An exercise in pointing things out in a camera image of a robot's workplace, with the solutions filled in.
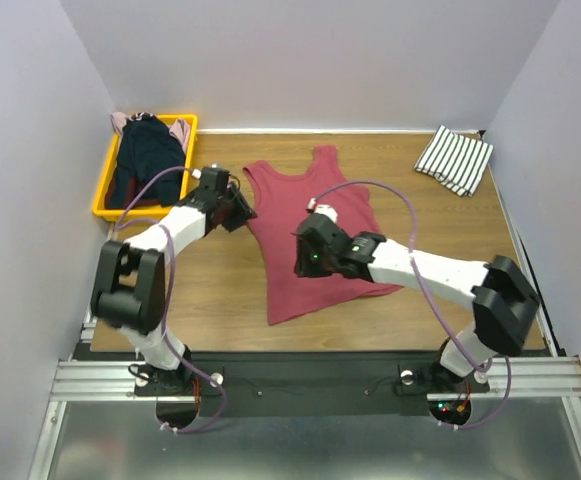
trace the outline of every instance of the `white arm segment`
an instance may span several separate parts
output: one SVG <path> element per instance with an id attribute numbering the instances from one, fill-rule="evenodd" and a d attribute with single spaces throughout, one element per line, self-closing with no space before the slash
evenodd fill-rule
<path id="1" fill-rule="evenodd" d="M 412 270 L 407 247 L 387 240 L 377 246 L 373 256 L 375 260 L 368 264 L 368 271 L 374 282 L 421 289 Z M 433 294 L 472 310 L 475 298 L 472 287 L 482 285 L 488 274 L 484 262 L 455 260 L 417 250 L 414 251 L 414 258 Z M 471 323 L 457 337 L 472 358 L 482 364 L 496 352 L 481 343 L 474 328 L 474 323 Z M 474 370 L 452 340 L 444 348 L 440 363 L 461 378 Z"/>
<path id="2" fill-rule="evenodd" d="M 165 226 L 170 232 L 175 255 L 178 255 L 184 248 L 206 234 L 206 215 L 196 208 L 173 207 L 159 225 Z M 125 243 L 140 250 L 155 249 L 164 252 L 166 264 L 170 261 L 168 240 L 165 232 L 158 225 L 153 225 L 144 232 L 125 240 Z M 150 365 L 163 370 L 175 370 L 179 366 L 179 359 L 166 345 L 160 326 L 146 336 L 126 327 L 121 327 L 119 331 L 125 335 L 135 350 L 143 354 Z M 175 350 L 183 356 L 185 345 L 170 329 L 167 329 L 166 335 Z"/>
<path id="3" fill-rule="evenodd" d="M 206 234 L 206 214 L 192 207 L 172 207 L 159 225 L 168 229 L 174 243 L 174 253 L 179 255 L 184 248 Z M 167 265 L 170 261 L 168 240 L 159 225 L 152 225 L 139 235 L 124 240 L 124 243 L 140 250 L 155 249 L 165 253 Z"/>
<path id="4" fill-rule="evenodd" d="M 407 247 L 387 240 L 377 246 L 373 257 L 368 271 L 374 282 L 420 290 Z M 455 260 L 419 250 L 414 251 L 414 258 L 432 293 L 472 310 L 472 287 L 481 285 L 488 274 L 484 262 Z"/>

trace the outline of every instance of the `navy garment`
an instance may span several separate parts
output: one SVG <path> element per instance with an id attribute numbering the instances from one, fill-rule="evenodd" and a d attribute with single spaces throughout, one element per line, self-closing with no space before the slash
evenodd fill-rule
<path id="1" fill-rule="evenodd" d="M 183 166 L 186 157 L 168 126 L 152 114 L 136 115 L 123 128 L 117 166 L 106 195 L 106 208 L 123 209 L 155 175 Z M 163 207 L 179 201 L 183 172 L 172 172 L 146 192 L 143 199 L 157 200 Z"/>

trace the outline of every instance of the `wooden surface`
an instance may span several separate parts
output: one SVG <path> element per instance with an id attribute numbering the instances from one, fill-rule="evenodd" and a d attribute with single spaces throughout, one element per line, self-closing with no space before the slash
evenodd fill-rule
<path id="1" fill-rule="evenodd" d="M 219 163 L 241 179 L 241 167 L 267 159 L 282 173 L 303 173 L 315 145 L 334 144 L 348 179 L 372 178 L 406 193 L 419 215 L 417 248 L 464 260 L 495 254 L 516 258 L 489 172 L 474 197 L 458 197 L 413 166 L 430 140 L 425 134 L 381 135 L 200 135 L 195 166 Z M 371 204 L 386 236 L 407 243 L 410 218 L 401 201 L 371 189 Z M 129 237 L 140 229 L 128 229 Z M 459 331 L 471 312 L 438 299 Z M 168 324 L 194 350 L 382 350 L 436 349 L 446 338 L 419 291 L 402 289 L 357 299 L 268 326 L 266 278 L 259 246 L 247 228 L 216 230 L 177 257 Z M 533 326 L 526 348 L 543 348 Z M 92 350 L 131 350 L 125 338 L 98 322 Z"/>

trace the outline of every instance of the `yellow basket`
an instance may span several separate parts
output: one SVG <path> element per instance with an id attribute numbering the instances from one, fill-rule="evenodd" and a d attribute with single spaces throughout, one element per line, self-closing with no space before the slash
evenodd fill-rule
<path id="1" fill-rule="evenodd" d="M 177 119 L 183 118 L 191 127 L 190 131 L 190 141 L 188 142 L 188 153 L 186 154 L 186 167 L 192 165 L 192 153 L 194 152 L 194 144 L 197 139 L 197 125 L 199 123 L 196 115 L 157 115 L 157 118 L 161 120 L 166 125 L 172 125 Z M 119 151 L 119 135 L 114 133 L 112 136 L 112 141 L 110 142 L 110 147 L 108 148 L 108 153 L 106 155 L 106 162 L 103 166 L 103 171 L 101 172 L 101 177 L 99 178 L 99 184 L 97 185 L 97 193 L 95 194 L 94 201 L 92 202 L 92 213 L 97 217 L 103 217 L 109 222 L 116 222 L 117 219 L 123 213 L 123 210 L 108 210 L 105 207 L 106 192 L 108 191 L 108 185 L 112 180 L 112 174 L 117 166 L 117 152 Z M 181 182 L 181 195 L 179 198 L 183 198 L 188 193 L 188 185 L 190 183 L 190 174 L 186 171 L 183 172 L 183 181 Z M 126 215 L 127 220 L 138 217 L 150 217 L 155 220 L 161 220 L 165 217 L 172 207 L 162 207 L 157 205 L 156 207 L 142 207 L 133 208 Z"/>

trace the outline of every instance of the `screw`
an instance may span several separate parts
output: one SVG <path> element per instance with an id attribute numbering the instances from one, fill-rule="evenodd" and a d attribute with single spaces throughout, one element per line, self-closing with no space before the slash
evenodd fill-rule
<path id="1" fill-rule="evenodd" d="M 212 375 L 210 375 L 210 378 L 212 379 L 210 385 L 212 385 L 215 388 L 217 388 L 217 385 L 221 385 L 223 383 L 223 375 L 221 375 L 219 372 L 213 373 Z"/>
<path id="2" fill-rule="evenodd" d="M 410 370 L 404 370 L 401 372 L 401 383 L 403 383 L 406 387 L 409 387 L 414 383 L 414 373 Z"/>

